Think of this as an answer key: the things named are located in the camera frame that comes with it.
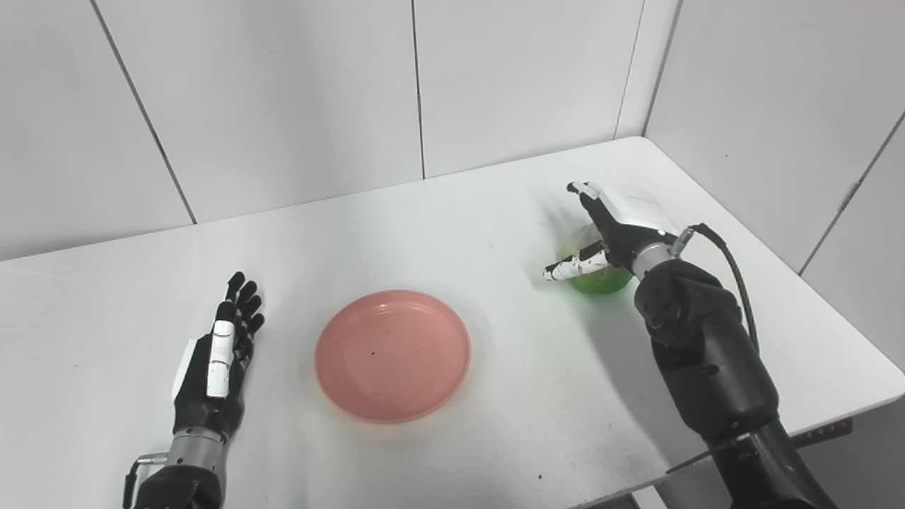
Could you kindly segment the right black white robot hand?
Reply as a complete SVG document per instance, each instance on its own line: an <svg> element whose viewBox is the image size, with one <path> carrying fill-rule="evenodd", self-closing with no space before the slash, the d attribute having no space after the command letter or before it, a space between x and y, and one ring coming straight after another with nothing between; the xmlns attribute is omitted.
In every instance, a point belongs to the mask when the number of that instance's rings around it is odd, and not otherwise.
<svg viewBox="0 0 905 509"><path fill-rule="evenodd" d="M672 251L678 240L676 235L659 228L619 222L602 200L604 193L596 184L570 182L566 190L579 196L601 240L581 248L571 257L547 265L544 268L546 280L575 279L608 267L630 271L633 276L643 279L657 264L678 257Z"/></svg>

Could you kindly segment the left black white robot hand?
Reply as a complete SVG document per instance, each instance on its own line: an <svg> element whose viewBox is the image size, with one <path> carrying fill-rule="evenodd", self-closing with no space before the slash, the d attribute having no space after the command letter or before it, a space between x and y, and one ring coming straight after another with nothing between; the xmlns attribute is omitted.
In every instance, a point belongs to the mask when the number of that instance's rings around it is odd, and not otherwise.
<svg viewBox="0 0 905 509"><path fill-rule="evenodd" d="M209 332L190 342L173 387L173 432L205 428L232 438L245 415L243 386L265 322L255 281L237 271Z"/></svg>

